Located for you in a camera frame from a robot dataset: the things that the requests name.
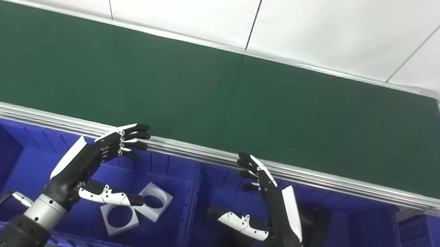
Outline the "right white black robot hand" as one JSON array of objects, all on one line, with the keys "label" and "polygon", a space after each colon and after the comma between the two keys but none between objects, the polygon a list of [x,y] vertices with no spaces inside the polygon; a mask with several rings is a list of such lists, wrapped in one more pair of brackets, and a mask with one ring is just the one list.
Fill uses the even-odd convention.
[{"label": "right white black robot hand", "polygon": [[240,152],[238,156],[238,175],[252,179],[243,190],[259,192],[268,208],[269,220],[264,222],[217,205],[209,208],[209,216],[240,235],[262,241],[265,247],[303,247],[293,186],[281,189],[268,168],[252,154]]}]

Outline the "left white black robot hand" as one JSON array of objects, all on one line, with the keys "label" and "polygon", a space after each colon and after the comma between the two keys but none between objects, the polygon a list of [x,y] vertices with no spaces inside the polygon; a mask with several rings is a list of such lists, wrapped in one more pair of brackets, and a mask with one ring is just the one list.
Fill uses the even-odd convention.
[{"label": "left white black robot hand", "polygon": [[101,135],[84,145],[61,171],[50,178],[41,193],[70,211],[81,199],[78,190],[80,184],[87,183],[101,163],[119,156],[139,160],[139,155],[132,149],[147,150],[148,144],[145,141],[149,138],[149,126],[141,123],[127,124]]}]

